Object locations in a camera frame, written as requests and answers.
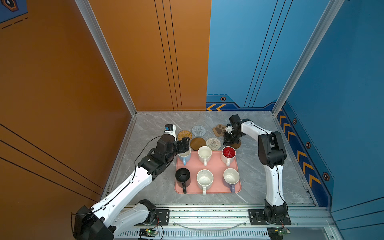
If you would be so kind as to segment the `dark brown round coaster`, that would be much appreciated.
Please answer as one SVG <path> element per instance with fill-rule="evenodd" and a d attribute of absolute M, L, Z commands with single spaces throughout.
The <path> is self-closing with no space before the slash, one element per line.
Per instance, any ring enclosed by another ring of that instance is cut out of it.
<path fill-rule="evenodd" d="M 230 145 L 230 147 L 234 148 L 235 150 L 238 149 L 241 146 L 242 142 L 239 140 L 238 143 L 233 143 Z"/>

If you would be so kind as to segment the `white mug blue handle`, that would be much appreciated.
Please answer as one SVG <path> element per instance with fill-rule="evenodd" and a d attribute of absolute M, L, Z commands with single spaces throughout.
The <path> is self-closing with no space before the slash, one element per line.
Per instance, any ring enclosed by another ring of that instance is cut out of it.
<path fill-rule="evenodd" d="M 187 163 L 190 161 L 190 159 L 191 159 L 191 152 L 192 152 L 192 150 L 189 149 L 185 153 L 178 154 L 178 158 L 183 163 L 184 166 L 186 166 Z"/>

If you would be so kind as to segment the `woven orange round coaster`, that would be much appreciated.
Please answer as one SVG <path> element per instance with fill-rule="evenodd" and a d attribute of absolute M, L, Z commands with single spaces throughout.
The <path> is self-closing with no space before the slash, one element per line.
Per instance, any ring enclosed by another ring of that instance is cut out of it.
<path fill-rule="evenodd" d="M 193 134 L 190 131 L 181 131 L 178 133 L 177 138 L 179 141 L 182 140 L 182 138 L 190 138 L 190 140 L 193 138 Z"/>

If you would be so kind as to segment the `paw print brown coaster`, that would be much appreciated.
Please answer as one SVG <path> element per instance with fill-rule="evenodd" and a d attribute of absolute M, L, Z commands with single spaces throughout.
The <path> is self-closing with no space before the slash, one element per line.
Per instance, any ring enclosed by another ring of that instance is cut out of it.
<path fill-rule="evenodd" d="M 218 124 L 213 128 L 213 133 L 216 137 L 222 137 L 226 131 L 226 125 Z"/>

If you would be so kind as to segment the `grey round patterned coaster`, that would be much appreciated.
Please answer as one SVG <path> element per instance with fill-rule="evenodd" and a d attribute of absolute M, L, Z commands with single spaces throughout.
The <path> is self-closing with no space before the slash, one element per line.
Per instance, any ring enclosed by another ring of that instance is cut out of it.
<path fill-rule="evenodd" d="M 203 126 L 194 126 L 191 129 L 191 132 L 196 137 L 203 137 L 206 134 L 206 129 Z"/>

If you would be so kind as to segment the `black mug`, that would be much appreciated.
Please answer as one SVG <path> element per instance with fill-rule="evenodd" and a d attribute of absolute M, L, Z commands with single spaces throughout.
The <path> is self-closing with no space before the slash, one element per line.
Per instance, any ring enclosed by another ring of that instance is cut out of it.
<path fill-rule="evenodd" d="M 177 185 L 182 188 L 183 194 L 187 194 L 187 189 L 191 184 L 191 173 L 187 168 L 180 168 L 176 171 L 175 178 Z"/>

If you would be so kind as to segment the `white mug purple handle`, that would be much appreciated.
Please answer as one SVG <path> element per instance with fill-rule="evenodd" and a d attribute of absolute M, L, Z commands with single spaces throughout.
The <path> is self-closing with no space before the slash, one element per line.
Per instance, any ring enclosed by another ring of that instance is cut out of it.
<path fill-rule="evenodd" d="M 233 168 L 227 168 L 223 173 L 223 184 L 229 188 L 231 193 L 236 192 L 236 184 L 240 181 L 240 174 Z"/>

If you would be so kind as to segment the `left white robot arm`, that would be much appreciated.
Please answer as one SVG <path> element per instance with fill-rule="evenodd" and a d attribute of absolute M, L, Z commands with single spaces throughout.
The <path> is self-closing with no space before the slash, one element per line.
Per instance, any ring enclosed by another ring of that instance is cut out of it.
<path fill-rule="evenodd" d="M 190 149 L 190 138 L 176 140 L 173 135 L 158 137 L 157 146 L 142 158 L 134 172 L 114 191 L 92 207 L 81 207 L 71 217 L 76 240 L 112 240 L 137 224 L 156 223 L 156 206 L 149 200 L 139 201 L 124 211 L 126 205 L 153 182 L 172 163 L 175 156 Z"/>

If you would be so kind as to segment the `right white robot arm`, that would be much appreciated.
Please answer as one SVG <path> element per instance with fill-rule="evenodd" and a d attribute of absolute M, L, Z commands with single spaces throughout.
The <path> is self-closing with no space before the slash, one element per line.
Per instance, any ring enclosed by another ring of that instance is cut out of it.
<path fill-rule="evenodd" d="M 224 145 L 237 144 L 242 136 L 250 136 L 258 142 L 258 158 L 266 172 L 267 193 L 264 220 L 273 224 L 282 224 L 289 218 L 288 204 L 283 194 L 283 169 L 287 151 L 280 132 L 272 132 L 257 126 L 250 119 L 241 119 L 232 115 L 224 132 Z"/>

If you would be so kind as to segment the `plain brown round coaster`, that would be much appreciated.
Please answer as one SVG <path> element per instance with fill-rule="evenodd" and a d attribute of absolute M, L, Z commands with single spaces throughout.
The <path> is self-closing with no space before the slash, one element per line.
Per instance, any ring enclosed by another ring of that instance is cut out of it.
<path fill-rule="evenodd" d="M 198 151 L 201 147 L 204 147 L 204 146 L 206 146 L 206 140 L 200 137 L 193 138 L 190 142 L 190 147 L 194 151 Z"/>

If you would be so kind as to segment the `red interior mug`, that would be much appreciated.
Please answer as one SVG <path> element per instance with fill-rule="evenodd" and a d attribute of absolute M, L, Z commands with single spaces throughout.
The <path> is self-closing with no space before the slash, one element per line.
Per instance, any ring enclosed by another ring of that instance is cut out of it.
<path fill-rule="evenodd" d="M 229 167 L 236 158 L 236 150 L 230 146 L 222 149 L 221 161 Z"/>

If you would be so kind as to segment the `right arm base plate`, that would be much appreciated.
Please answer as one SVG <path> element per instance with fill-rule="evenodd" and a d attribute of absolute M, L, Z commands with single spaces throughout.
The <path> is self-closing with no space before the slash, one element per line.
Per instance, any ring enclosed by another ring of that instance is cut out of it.
<path fill-rule="evenodd" d="M 252 226 L 259 225 L 281 225 L 290 226 L 292 224 L 291 218 L 288 214 L 284 214 L 279 217 L 273 217 L 271 220 L 267 220 L 267 215 L 264 209 L 249 209 L 249 219 Z"/>

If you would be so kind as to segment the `aluminium front rail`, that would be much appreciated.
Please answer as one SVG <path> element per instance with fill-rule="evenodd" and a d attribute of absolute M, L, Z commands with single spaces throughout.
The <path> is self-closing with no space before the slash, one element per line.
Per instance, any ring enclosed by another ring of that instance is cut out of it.
<path fill-rule="evenodd" d="M 170 220 L 168 227 L 181 227 L 191 229 L 225 229 L 225 228 L 334 228 L 336 223 L 325 208 L 291 207 L 288 215 L 291 218 L 290 226 L 259 225 L 252 226 L 249 219 L 249 209 L 260 209 L 254 206 L 158 206 L 149 210 L 146 206 L 137 204 L 124 208 L 112 220 L 112 225 L 119 230 L 127 230 L 136 224 L 150 222 L 156 210 L 169 209 Z"/>

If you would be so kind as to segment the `right aluminium corner post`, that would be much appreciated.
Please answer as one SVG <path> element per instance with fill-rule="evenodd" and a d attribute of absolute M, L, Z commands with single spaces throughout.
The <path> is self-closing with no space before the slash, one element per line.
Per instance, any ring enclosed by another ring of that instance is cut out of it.
<path fill-rule="evenodd" d="M 340 8 L 342 7 L 344 0 L 332 0 L 329 1 L 327 7 L 325 8 L 322 16 L 320 17 L 313 33 L 311 34 L 299 60 L 297 61 L 290 77 L 288 78 L 285 86 L 279 98 L 276 101 L 276 104 L 272 110 L 272 115 L 276 117 L 280 110 L 283 108 L 284 103 L 288 99 L 298 80 L 300 79 L 302 73 L 307 67 L 309 61 L 311 60 L 313 54 L 321 43 L 323 37 L 328 31 L 330 25 L 338 14 Z"/>

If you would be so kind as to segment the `left aluminium corner post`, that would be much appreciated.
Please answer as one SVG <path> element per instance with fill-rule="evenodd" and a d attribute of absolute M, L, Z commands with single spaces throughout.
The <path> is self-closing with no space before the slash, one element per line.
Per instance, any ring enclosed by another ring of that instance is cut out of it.
<path fill-rule="evenodd" d="M 103 57 L 103 60 L 108 67 L 108 70 L 113 77 L 113 80 L 130 112 L 133 117 L 137 115 L 137 109 L 133 103 L 131 95 L 128 91 L 126 83 L 121 75 L 121 72 L 118 68 L 118 65 L 113 57 L 113 54 L 110 50 L 110 47 L 107 43 L 107 40 L 103 34 L 103 31 L 99 25 L 99 22 L 96 18 L 96 15 L 91 7 L 89 1 L 86 0 L 75 0 L 78 9 L 81 12 L 81 15 L 99 49 L 100 54 Z"/>

